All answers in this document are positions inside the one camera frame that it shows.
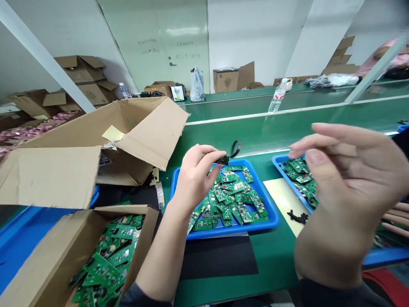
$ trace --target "white wall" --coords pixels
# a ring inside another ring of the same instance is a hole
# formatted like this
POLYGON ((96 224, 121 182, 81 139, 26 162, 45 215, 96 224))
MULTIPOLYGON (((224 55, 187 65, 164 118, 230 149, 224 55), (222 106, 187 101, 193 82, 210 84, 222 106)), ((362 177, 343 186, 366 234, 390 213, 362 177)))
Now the white wall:
MULTIPOLYGON (((137 89, 95 0, 8 0, 52 56, 94 55, 105 64, 105 75, 137 89)), ((60 85, 0 23, 0 99, 13 92, 60 85)))
POLYGON ((408 23, 407 0, 366 0, 346 33, 355 35, 347 52, 352 54, 349 63, 364 63, 379 46, 398 37, 408 23))
POLYGON ((285 76, 320 75, 363 2, 314 0, 285 76))
POLYGON ((256 81, 283 77, 312 0, 208 0, 209 67, 255 61, 256 81))

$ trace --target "workbench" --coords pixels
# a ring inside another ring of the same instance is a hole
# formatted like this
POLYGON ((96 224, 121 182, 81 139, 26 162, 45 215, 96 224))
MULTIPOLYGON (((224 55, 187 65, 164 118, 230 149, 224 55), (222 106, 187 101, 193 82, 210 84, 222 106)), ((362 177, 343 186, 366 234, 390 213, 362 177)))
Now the workbench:
MULTIPOLYGON (((191 116, 167 171, 160 173, 165 203, 169 201, 173 171, 181 165, 186 151, 197 143, 229 151, 239 136, 242 150, 238 157, 252 163, 261 181, 281 178, 271 157, 285 153, 291 143, 310 134, 313 122, 356 125, 383 133, 396 131, 399 120, 409 119, 408 87, 409 81, 381 80, 357 103, 334 105, 343 102, 354 87, 316 92, 295 84, 285 95, 280 113, 274 116, 265 114, 274 87, 207 95, 207 100, 199 103, 180 102, 191 116)), ((282 221, 277 229, 249 233, 259 274, 181 281, 175 306, 231 300, 296 285, 293 258, 296 238, 277 211, 282 221)))

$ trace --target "hand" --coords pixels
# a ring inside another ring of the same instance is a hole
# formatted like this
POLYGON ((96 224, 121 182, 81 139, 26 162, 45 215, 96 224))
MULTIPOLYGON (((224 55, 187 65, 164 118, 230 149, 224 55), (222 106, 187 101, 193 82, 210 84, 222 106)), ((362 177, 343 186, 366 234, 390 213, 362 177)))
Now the hand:
POLYGON ((395 143, 382 133, 316 123, 317 132, 292 144, 292 159, 304 153, 317 182, 319 206, 337 218, 365 226, 409 192, 409 163, 395 143))
MULTIPOLYGON (((396 204, 393 209, 388 210, 384 215, 383 218, 385 220, 394 222, 396 224, 409 227, 409 204, 407 203, 398 203, 396 204)), ((388 223, 381 223, 383 227, 394 232, 398 235, 404 236, 409 239, 409 232, 401 229, 400 227, 388 224, 388 223)))
POLYGON ((225 151, 218 151, 213 146, 197 144, 183 157, 174 198, 183 203, 183 210, 186 209, 189 215, 209 193, 223 165, 217 164, 208 175, 207 172, 225 155, 225 151))

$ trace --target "circuit board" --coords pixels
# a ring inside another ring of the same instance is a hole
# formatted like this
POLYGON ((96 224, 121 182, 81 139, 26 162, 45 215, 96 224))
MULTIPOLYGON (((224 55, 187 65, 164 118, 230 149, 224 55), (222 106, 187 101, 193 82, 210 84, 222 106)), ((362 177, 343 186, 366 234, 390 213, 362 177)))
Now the circuit board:
POLYGON ((214 229, 220 220, 224 227, 269 221, 264 199, 249 184, 254 178, 247 167, 225 166, 220 170, 218 178, 220 179, 216 179, 209 194, 193 211, 188 234, 190 231, 214 229), (243 173, 246 181, 235 173, 237 171, 243 173), (249 212, 247 206, 252 206, 254 208, 252 210, 257 212, 249 212))
POLYGON ((79 307, 117 306, 142 224, 143 216, 132 214, 107 224, 93 256, 69 283, 77 288, 73 303, 79 307))
POLYGON ((314 181, 304 159, 297 158, 289 160, 279 164, 279 166, 297 187, 309 206, 314 210, 318 206, 316 194, 317 183, 314 181))

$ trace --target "white plastic bag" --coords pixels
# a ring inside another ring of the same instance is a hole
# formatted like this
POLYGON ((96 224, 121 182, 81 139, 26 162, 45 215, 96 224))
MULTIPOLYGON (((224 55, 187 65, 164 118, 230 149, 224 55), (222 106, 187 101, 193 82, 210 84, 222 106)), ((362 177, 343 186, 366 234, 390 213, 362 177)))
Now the white plastic bag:
POLYGON ((191 101, 203 101, 205 99, 203 80, 203 71, 197 67, 190 71, 190 100, 191 101))
POLYGON ((355 85, 359 81, 358 76, 349 74, 329 74, 318 78, 309 78, 305 84, 311 88, 333 88, 343 85, 355 85))

